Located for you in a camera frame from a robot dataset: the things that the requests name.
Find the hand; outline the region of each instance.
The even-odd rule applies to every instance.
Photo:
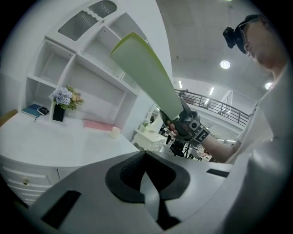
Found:
[[[167,121],[168,124],[168,128],[170,131],[172,131],[173,133],[175,133],[176,135],[178,134],[177,130],[175,129],[175,125],[172,124],[169,120]]]

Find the vase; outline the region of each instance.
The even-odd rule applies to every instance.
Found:
[[[53,120],[63,122],[64,115],[65,115],[65,110],[62,109],[60,105],[55,105]]]
[[[140,130],[141,132],[142,132],[142,129],[144,128],[144,126],[141,124],[140,126],[139,126],[139,129],[138,130]]]

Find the light green panel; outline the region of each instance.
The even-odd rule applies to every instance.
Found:
[[[165,68],[138,34],[132,32],[125,36],[114,47],[110,57],[136,81],[170,119],[175,119],[183,111]]]

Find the pink box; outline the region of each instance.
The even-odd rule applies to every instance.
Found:
[[[113,124],[107,124],[107,123],[97,122],[97,121],[88,120],[88,119],[83,119],[83,123],[85,128],[94,128],[94,129],[99,129],[104,131],[111,131],[112,128],[114,127]]]

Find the balcony railing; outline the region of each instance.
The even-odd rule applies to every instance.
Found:
[[[227,105],[224,102],[184,90],[176,90],[176,93],[178,96],[182,97],[186,103],[199,106],[222,115],[223,117],[226,117],[243,127],[245,127],[248,122],[248,114],[245,114],[244,112],[234,108],[233,106]]]

